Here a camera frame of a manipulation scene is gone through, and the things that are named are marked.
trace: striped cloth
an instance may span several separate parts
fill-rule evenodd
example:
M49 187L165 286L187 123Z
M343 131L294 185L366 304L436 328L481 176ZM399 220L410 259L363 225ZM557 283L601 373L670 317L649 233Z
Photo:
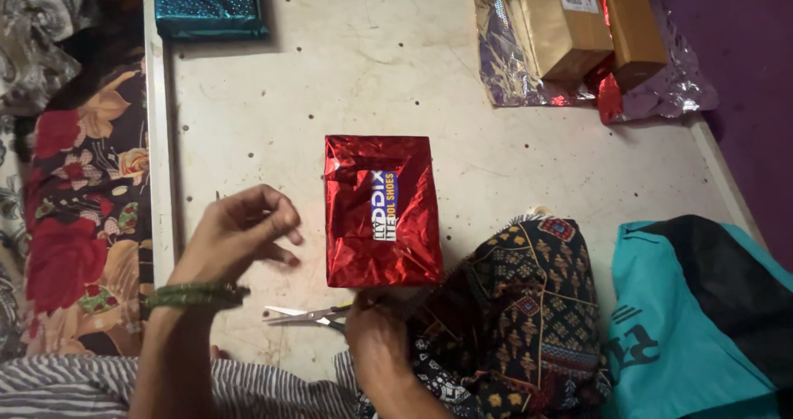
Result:
M358 398L349 352L334 357L338 383L306 383L276 367L213 360L218 417L347 418ZM0 417L126 417L138 360L37 355L0 365Z

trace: scissors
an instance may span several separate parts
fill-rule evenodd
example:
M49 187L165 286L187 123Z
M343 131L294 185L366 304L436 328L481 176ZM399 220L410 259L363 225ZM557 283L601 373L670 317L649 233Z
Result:
M311 312L307 312L304 310L289 309L289 308L283 308L277 306L264 306L264 308L267 310L281 312L288 315L288 317L269 318L267 320L263 320L263 322L269 324L292 324L299 321L315 321L319 324L324 324L329 328L335 329L343 334L344 323L338 321L332 321L328 318L328 316L335 313L347 312L348 310L350 310L351 307L352 307L352 303L347 302L338 306L329 307L327 309L313 310Z

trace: blue label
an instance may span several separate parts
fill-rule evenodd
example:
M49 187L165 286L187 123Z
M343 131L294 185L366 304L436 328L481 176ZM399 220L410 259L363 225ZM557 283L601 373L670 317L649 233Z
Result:
M393 171L370 171L372 174L372 230L378 241L397 240L397 201L399 185Z

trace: teal bag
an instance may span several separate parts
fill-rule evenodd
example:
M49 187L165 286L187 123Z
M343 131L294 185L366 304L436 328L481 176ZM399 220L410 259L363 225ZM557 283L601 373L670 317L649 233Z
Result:
M780 386L769 374L788 377L768 359L791 357L750 329L770 319L781 322L770 336L790 338L777 317L791 312L793 279L746 233L694 216L623 224L612 274L618 302L606 348L615 387L604 416L779 417ZM758 302L763 292L778 300ZM755 304L762 312L745 316ZM752 321L734 324L741 316Z

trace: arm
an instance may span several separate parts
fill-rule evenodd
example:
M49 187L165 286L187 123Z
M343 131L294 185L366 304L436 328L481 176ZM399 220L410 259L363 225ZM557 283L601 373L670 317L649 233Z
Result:
M273 241L296 231L292 202L261 185L211 204L193 233L168 284L234 282L255 259L299 263ZM129 417L212 417L209 362L210 307L158 307L146 327Z
M432 393L413 375L408 364L404 323L381 305L368 307L359 295L347 317L355 378L384 419L452 419Z

